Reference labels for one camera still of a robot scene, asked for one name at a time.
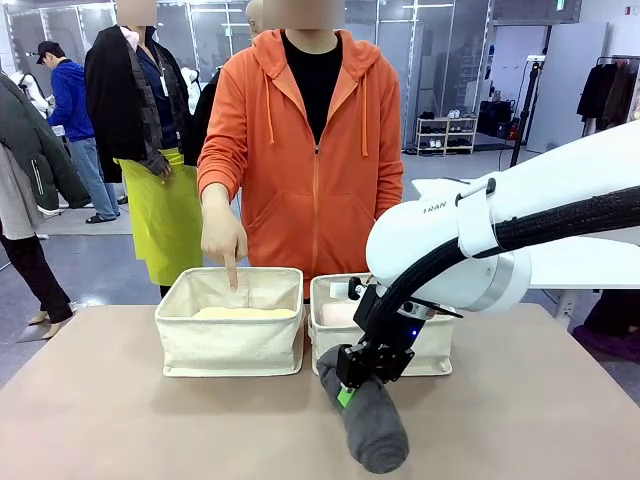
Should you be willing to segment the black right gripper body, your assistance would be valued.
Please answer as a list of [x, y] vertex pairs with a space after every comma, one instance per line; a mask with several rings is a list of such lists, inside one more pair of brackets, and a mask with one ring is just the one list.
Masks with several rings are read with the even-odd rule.
[[354, 314], [354, 322], [364, 332], [363, 340], [405, 351], [411, 348], [425, 324], [425, 306], [404, 302], [392, 313], [381, 313], [381, 297], [376, 287], [367, 287]]

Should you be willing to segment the person's right hand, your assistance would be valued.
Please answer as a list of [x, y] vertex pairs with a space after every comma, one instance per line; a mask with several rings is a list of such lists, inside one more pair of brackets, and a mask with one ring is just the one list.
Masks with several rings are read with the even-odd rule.
[[226, 271], [232, 291], [238, 288], [237, 264], [248, 256], [248, 242], [241, 221], [234, 215], [227, 188], [208, 185], [201, 196], [202, 250]]

